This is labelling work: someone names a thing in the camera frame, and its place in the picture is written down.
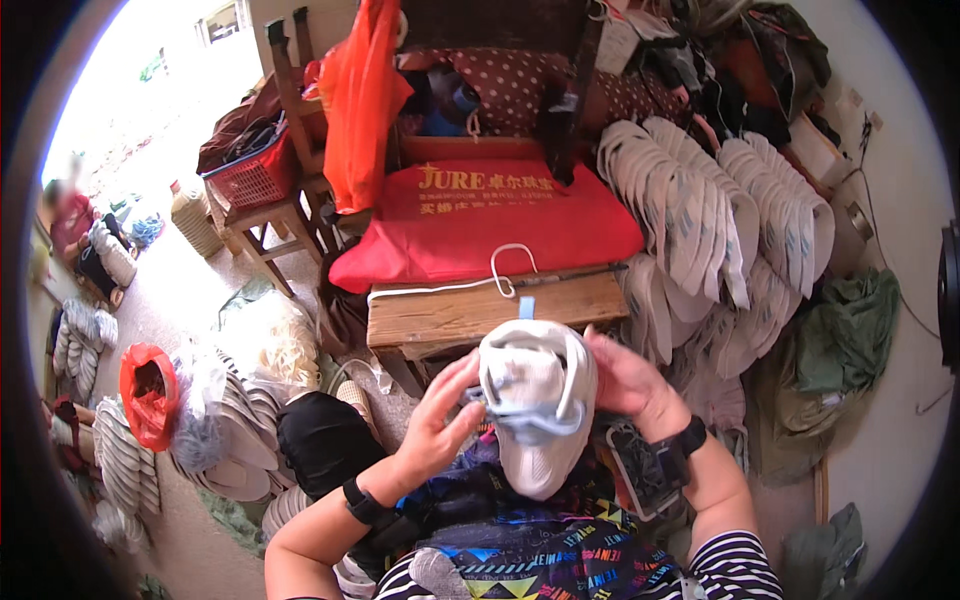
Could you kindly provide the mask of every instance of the striped shirt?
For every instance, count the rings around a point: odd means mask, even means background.
[[[373,600],[436,600],[430,590],[410,578],[413,559],[414,553],[410,553],[387,571]],[[705,543],[693,558],[688,575],[700,583],[708,600],[781,600],[783,596],[760,540],[746,531],[730,531]],[[682,600],[681,580],[665,581],[644,590],[638,598]]]

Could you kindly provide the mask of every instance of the red basket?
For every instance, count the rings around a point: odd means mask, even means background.
[[[300,162],[286,121],[275,139],[262,149],[201,177],[234,208],[283,200],[300,178]]]

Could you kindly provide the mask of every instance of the black watch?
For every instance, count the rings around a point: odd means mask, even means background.
[[[686,429],[651,446],[668,488],[678,490],[690,483],[686,460],[706,441],[707,427],[702,419],[694,415]]]
[[[344,484],[344,496],[347,497],[347,510],[364,525],[373,527],[381,519],[393,516],[393,507],[387,508],[376,501],[369,492],[357,488],[356,477]]]

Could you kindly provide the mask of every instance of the seated person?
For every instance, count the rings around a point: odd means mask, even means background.
[[[86,276],[114,305],[120,303],[123,292],[100,261],[99,254],[90,246],[89,231],[93,222],[103,219],[107,229],[128,252],[134,249],[120,231],[112,213],[101,215],[90,199],[77,192],[70,180],[52,180],[43,189],[43,204],[52,213],[50,237],[57,254],[74,270]]]
[[[589,328],[585,339],[599,373],[598,410],[630,416],[650,444],[687,428],[690,409],[654,366]],[[475,351],[433,380],[392,456],[332,396],[309,393],[284,407],[278,441],[315,502],[270,541],[270,600],[343,598],[333,567],[348,551],[368,574],[376,571],[374,600],[782,598],[756,535],[747,481],[709,433],[687,462],[684,495],[696,512],[689,562],[646,543],[636,518],[610,502],[611,473],[591,460],[589,445],[564,487],[543,502],[510,490],[495,458],[483,458],[483,446],[496,444],[489,434],[457,456],[485,409],[474,402],[449,424],[445,418],[478,381],[479,362]],[[378,556],[370,544],[383,536],[367,535],[371,526],[348,509],[346,488],[405,516],[426,498],[426,510],[417,527],[388,537],[388,544],[402,540],[400,548]],[[444,515],[458,518],[440,522]],[[379,532],[394,531],[372,522]]]

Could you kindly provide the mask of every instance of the red bag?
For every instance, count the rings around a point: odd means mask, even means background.
[[[443,160],[391,174],[360,243],[330,281],[360,294],[372,283],[492,276],[493,251],[525,244],[541,271],[599,265],[643,249],[633,217],[584,165],[560,187],[541,160]],[[500,275],[533,271],[526,252],[496,259]]]
[[[393,66],[399,12],[399,0],[362,0],[349,37],[321,64],[317,91],[329,123],[324,176],[341,214],[379,198],[387,133],[413,93]]]
[[[152,344],[127,348],[120,357],[120,398],[140,445],[154,452],[167,449],[180,406],[170,357]]]

